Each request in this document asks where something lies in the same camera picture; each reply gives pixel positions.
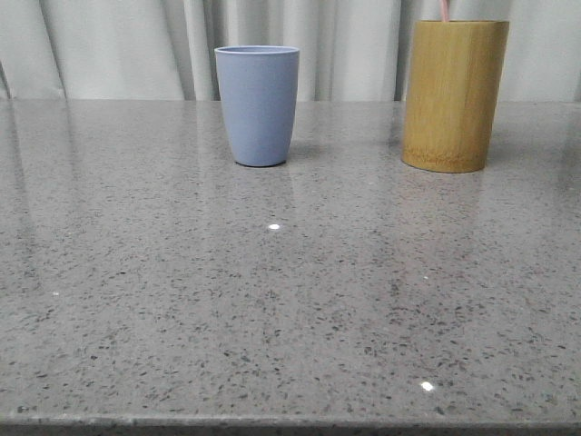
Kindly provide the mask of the blue plastic cup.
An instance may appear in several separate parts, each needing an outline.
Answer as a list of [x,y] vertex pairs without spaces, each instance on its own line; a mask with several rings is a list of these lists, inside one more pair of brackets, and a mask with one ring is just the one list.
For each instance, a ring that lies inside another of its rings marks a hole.
[[285,163],[295,118],[300,50],[237,45],[216,48],[214,53],[234,161],[250,167]]

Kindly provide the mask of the bamboo cylinder holder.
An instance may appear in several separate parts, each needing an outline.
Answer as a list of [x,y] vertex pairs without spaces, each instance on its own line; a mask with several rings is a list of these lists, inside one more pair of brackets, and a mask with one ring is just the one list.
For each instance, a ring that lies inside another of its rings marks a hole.
[[507,46],[507,21],[419,21],[401,159],[440,173],[483,169]]

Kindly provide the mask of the grey curtain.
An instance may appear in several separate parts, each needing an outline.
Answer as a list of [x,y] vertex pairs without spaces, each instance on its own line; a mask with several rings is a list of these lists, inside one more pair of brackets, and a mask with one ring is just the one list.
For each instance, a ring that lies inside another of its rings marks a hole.
[[392,101],[435,1],[4,1],[3,99],[214,100],[213,51],[300,49],[302,101]]

